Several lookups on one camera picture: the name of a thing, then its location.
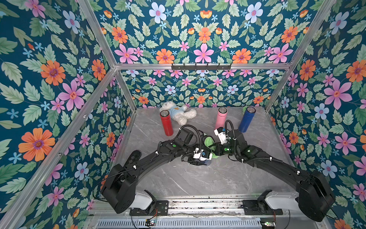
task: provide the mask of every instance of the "floral wallpaper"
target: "floral wallpaper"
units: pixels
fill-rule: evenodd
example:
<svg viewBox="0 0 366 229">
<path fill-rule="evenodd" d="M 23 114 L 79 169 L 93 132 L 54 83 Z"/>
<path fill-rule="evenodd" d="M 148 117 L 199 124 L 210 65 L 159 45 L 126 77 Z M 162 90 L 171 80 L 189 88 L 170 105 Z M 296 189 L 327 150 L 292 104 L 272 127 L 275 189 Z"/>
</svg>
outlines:
<svg viewBox="0 0 366 229">
<path fill-rule="evenodd" d="M 294 165 L 333 188 L 336 229 L 366 226 L 365 3 L 337 1 L 271 109 Z"/>
<path fill-rule="evenodd" d="M 288 62 L 321 3 L 105 0 L 91 5 L 116 60 L 170 64 Z"/>
<path fill-rule="evenodd" d="M 75 1 L 2 1 L 0 25 L 2 217 L 109 66 Z M 17 228 L 82 227 L 129 112 L 114 78 Z"/>
</svg>

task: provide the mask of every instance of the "orange flower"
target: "orange flower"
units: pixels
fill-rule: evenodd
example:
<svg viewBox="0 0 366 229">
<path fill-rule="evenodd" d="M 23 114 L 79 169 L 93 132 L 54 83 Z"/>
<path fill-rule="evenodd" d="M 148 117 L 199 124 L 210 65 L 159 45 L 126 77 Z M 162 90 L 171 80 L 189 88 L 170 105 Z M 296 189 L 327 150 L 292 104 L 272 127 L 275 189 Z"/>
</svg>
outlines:
<svg viewBox="0 0 366 229">
<path fill-rule="evenodd" d="M 293 131 L 290 133 L 290 137 L 288 139 L 294 145 L 299 142 L 299 136 L 297 136 L 297 133 Z"/>
<path fill-rule="evenodd" d="M 110 11 L 105 10 L 104 14 L 107 16 L 107 18 L 112 18 L 112 13 Z"/>
<path fill-rule="evenodd" d="M 203 97 L 203 96 L 198 97 L 197 102 L 199 102 L 200 104 L 204 103 L 205 97 Z"/>
<path fill-rule="evenodd" d="M 275 118 L 271 116 L 271 120 L 272 120 L 273 125 L 276 125 L 276 120 L 275 120 Z"/>
<path fill-rule="evenodd" d="M 223 33 L 223 30 L 221 28 L 217 27 L 215 32 L 216 32 L 217 35 L 219 35 L 219 34 Z"/>
<path fill-rule="evenodd" d="M 32 49 L 33 51 L 35 51 L 34 46 L 33 46 L 32 44 L 28 43 L 28 47 L 29 47 L 30 49 Z"/>
<path fill-rule="evenodd" d="M 55 138 L 51 137 L 52 133 L 49 130 L 43 132 L 42 128 L 34 128 L 33 134 L 27 132 L 22 136 L 22 140 L 25 143 L 20 143 L 19 153 L 25 153 L 23 158 L 27 161 L 33 160 L 36 157 L 36 161 L 45 159 L 45 155 L 48 155 L 52 150 L 52 145 L 55 144 Z"/>
<path fill-rule="evenodd" d="M 191 35 L 192 35 L 192 34 L 194 34 L 194 28 L 190 28 L 190 29 L 188 30 L 188 33 L 189 33 L 189 34 L 191 34 Z"/>
<path fill-rule="evenodd" d="M 248 63 L 248 60 L 250 60 L 251 56 L 249 56 L 251 52 L 246 48 L 243 48 L 242 51 L 238 50 L 235 52 L 235 55 L 232 56 L 232 59 L 234 60 L 234 64 L 246 64 Z"/>
<path fill-rule="evenodd" d="M 172 56 L 172 51 L 166 50 L 163 48 L 161 51 L 158 51 L 156 56 L 156 60 L 159 61 L 159 64 L 172 64 L 174 60 L 174 56 Z"/>
<path fill-rule="evenodd" d="M 365 135 L 361 135 L 360 142 L 365 143 L 365 145 L 363 145 L 362 148 L 363 148 L 363 150 L 366 151 L 366 136 Z"/>
<path fill-rule="evenodd" d="M 295 39 L 295 36 L 297 35 L 299 31 L 297 30 L 297 27 L 291 26 L 290 28 L 286 29 L 285 32 L 283 32 L 283 35 L 281 36 L 283 43 L 289 43 L 293 39 Z"/>
<path fill-rule="evenodd" d="M 41 76 L 46 78 L 46 82 L 48 84 L 53 84 L 57 86 L 59 83 L 62 83 L 64 78 L 66 78 L 65 70 L 60 63 L 52 60 L 47 61 L 47 65 L 43 64 L 41 66 Z"/>
<path fill-rule="evenodd" d="M 116 139 L 115 134 L 113 132 L 110 132 L 107 137 L 107 146 L 112 147 L 115 139 Z"/>
<path fill-rule="evenodd" d="M 142 97 L 140 96 L 140 98 L 138 98 L 138 100 L 142 104 L 148 104 L 149 103 L 149 100 L 145 96 L 142 96 Z"/>
<path fill-rule="evenodd" d="M 346 224 L 343 219 L 336 220 L 334 227 L 337 229 L 351 229 L 351 226 Z"/>
<path fill-rule="evenodd" d="M 263 102 L 263 100 L 264 100 L 263 96 L 258 96 L 254 98 L 254 103 L 260 104 L 261 102 Z"/>
<path fill-rule="evenodd" d="M 130 121 L 131 121 L 131 116 L 127 118 L 127 120 L 126 120 L 126 126 L 128 126 L 130 124 Z"/>
<path fill-rule="evenodd" d="M 91 69 L 94 71 L 95 78 L 98 78 L 99 81 L 104 78 L 104 64 L 100 62 L 100 60 L 93 60 L 93 65 L 91 66 Z"/>
<path fill-rule="evenodd" d="M 309 78 L 313 77 L 315 71 L 315 61 L 313 60 L 307 60 L 305 63 L 302 64 L 301 70 L 300 70 L 300 78 L 302 80 L 307 81 Z"/>
<path fill-rule="evenodd" d="M 121 30 L 120 27 L 113 28 L 112 30 L 113 30 L 112 36 L 114 36 L 114 39 L 116 41 L 118 41 L 121 44 L 127 43 L 128 36 L 126 35 L 126 31 L 125 30 Z"/>
<path fill-rule="evenodd" d="M 361 82 L 364 77 L 366 77 L 366 60 L 361 60 L 353 62 L 352 66 L 347 69 L 346 77 L 350 79 L 351 82 Z"/>
<path fill-rule="evenodd" d="M 76 209 L 75 211 L 74 211 L 74 213 L 72 214 L 72 216 L 75 218 L 75 217 L 77 217 L 78 215 L 79 215 L 79 212 L 80 212 L 80 208 L 78 208 L 78 209 Z"/>
<path fill-rule="evenodd" d="M 303 11 L 301 11 L 300 17 L 301 18 L 305 17 L 307 15 L 307 12 L 309 12 L 309 10 L 303 10 Z"/>
<path fill-rule="evenodd" d="M 211 10 L 208 10 L 208 11 L 205 11 L 205 10 L 202 10 L 200 13 L 202 18 L 210 18 L 212 16 L 212 11 Z"/>
<path fill-rule="evenodd" d="M 202 41 L 202 43 L 206 43 L 210 40 L 211 32 L 207 27 L 203 27 L 201 31 L 198 33 L 199 40 Z"/>
</svg>

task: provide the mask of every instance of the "red water bottle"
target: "red water bottle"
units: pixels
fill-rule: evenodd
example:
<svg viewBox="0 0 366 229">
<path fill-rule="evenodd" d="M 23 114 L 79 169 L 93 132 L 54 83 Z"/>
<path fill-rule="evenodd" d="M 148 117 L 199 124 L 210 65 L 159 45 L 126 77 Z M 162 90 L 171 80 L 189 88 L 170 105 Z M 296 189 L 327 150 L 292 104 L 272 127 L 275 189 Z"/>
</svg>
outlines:
<svg viewBox="0 0 366 229">
<path fill-rule="evenodd" d="M 164 127 L 165 135 L 172 136 L 174 131 L 173 131 L 172 120 L 170 119 L 169 111 L 167 111 L 167 110 L 161 111 L 160 118 L 161 118 L 161 123 L 163 124 L 163 127 Z"/>
</svg>

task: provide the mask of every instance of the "wall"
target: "wall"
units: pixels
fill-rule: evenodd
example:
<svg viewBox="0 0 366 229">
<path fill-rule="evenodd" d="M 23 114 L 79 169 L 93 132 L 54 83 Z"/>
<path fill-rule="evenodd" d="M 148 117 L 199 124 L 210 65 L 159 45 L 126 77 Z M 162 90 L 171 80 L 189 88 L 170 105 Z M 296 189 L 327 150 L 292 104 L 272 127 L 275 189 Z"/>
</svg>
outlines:
<svg viewBox="0 0 366 229">
<path fill-rule="evenodd" d="M 30 10 L 33 8 L 30 3 L 38 11 Z M 0 25 L 2 217 L 109 67 L 75 1 L 2 1 Z M 77 95 L 74 103 L 70 102 L 72 91 Z M 115 105 L 117 96 L 121 99 L 120 107 Z M 52 178 L 19 222 L 20 228 L 82 226 L 92 205 L 92 187 L 108 173 L 129 112 L 114 79 L 76 136 L 74 146 L 70 145 Z M 114 143 L 107 144 L 106 135 L 112 132 Z M 81 135 L 90 138 L 89 145 L 81 147 Z M 89 172 L 84 172 L 86 176 L 80 179 L 75 173 L 85 163 Z M 59 191 L 64 189 L 63 197 L 59 195 L 58 204 L 54 201 L 48 206 L 56 187 Z M 79 212 L 78 216 L 75 213 L 75 218 L 68 217 L 75 211 Z"/>
<path fill-rule="evenodd" d="M 365 3 L 337 1 L 271 109 L 295 166 L 322 172 L 334 189 L 337 229 L 366 225 Z"/>
</svg>

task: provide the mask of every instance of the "light blue flower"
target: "light blue flower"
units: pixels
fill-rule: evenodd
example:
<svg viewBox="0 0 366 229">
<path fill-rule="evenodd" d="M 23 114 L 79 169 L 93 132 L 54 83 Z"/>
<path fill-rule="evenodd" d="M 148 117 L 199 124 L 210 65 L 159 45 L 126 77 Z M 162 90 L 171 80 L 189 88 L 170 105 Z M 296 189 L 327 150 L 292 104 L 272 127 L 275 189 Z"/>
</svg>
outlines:
<svg viewBox="0 0 366 229">
<path fill-rule="evenodd" d="M 64 224 L 66 221 L 66 215 L 61 216 L 61 220 L 59 221 L 59 224 Z"/>
<path fill-rule="evenodd" d="M 68 172 L 66 172 L 66 170 L 61 172 L 61 179 L 65 178 L 67 174 L 68 174 Z"/>
<path fill-rule="evenodd" d="M 9 160 L 13 161 L 13 164 L 16 164 L 18 160 L 22 160 L 20 157 L 22 154 L 17 154 L 16 152 L 13 153 L 14 157 L 9 158 Z"/>
<path fill-rule="evenodd" d="M 27 50 L 26 48 L 23 48 L 23 50 L 24 50 L 24 52 L 23 52 L 23 54 L 24 55 L 27 55 L 27 57 L 29 58 L 30 56 L 33 56 L 33 54 L 32 54 L 32 50 Z"/>
<path fill-rule="evenodd" d="M 19 113 L 19 111 L 15 111 L 14 109 L 11 109 L 11 112 L 8 111 L 6 112 L 6 114 L 10 115 L 10 118 L 13 119 L 14 117 L 18 117 L 17 114 Z"/>
<path fill-rule="evenodd" d="M 212 20 L 213 22 L 215 22 L 215 21 L 217 20 L 217 14 L 216 14 L 216 15 L 212 15 L 211 20 Z"/>
<path fill-rule="evenodd" d="M 113 13 L 113 17 L 117 20 L 117 19 L 119 19 L 119 15 L 118 14 L 116 14 L 116 13 Z"/>
<path fill-rule="evenodd" d="M 50 104 L 45 101 L 43 104 L 41 104 L 41 107 L 43 107 L 43 110 L 45 111 L 45 110 L 49 109 L 49 105 Z"/>
<path fill-rule="evenodd" d="M 48 124 L 46 123 L 47 122 L 46 119 L 43 121 L 41 119 L 39 119 L 38 121 L 41 123 L 41 124 L 38 124 L 38 127 L 42 127 L 42 129 L 44 129 L 45 126 L 48 126 Z"/>
<path fill-rule="evenodd" d="M 42 51 L 42 49 L 44 49 L 44 47 L 42 47 L 42 43 L 34 42 L 34 44 L 36 45 L 36 46 L 34 47 L 35 49 L 39 49 L 40 51 Z"/>
<path fill-rule="evenodd" d="M 165 11 L 165 14 L 166 14 L 167 16 L 171 16 L 171 15 L 172 15 L 172 12 L 171 12 L 171 11 L 169 11 L 169 10 L 167 10 L 167 11 Z"/>
<path fill-rule="evenodd" d="M 201 19 L 199 18 L 199 15 L 194 15 L 194 19 L 193 20 L 195 20 L 197 22 L 197 21 L 200 21 Z"/>
<path fill-rule="evenodd" d="M 295 14 L 293 14 L 293 15 L 292 15 L 292 18 L 293 18 L 293 19 L 297 19 L 297 17 L 298 17 L 298 16 L 299 16 L 299 13 L 298 13 L 298 12 L 296 12 Z"/>
<path fill-rule="evenodd" d="M 57 5 L 56 3 L 55 3 L 54 8 L 55 8 L 57 11 L 61 11 L 61 7 L 60 7 L 59 5 Z"/>
<path fill-rule="evenodd" d="M 107 19 L 105 18 L 105 15 L 104 15 L 104 14 L 103 14 L 103 15 L 101 15 L 101 14 L 100 14 L 99 16 L 100 16 L 100 19 L 101 19 L 101 20 L 103 20 L 104 22 L 105 22 L 105 20 L 107 20 Z"/>
</svg>

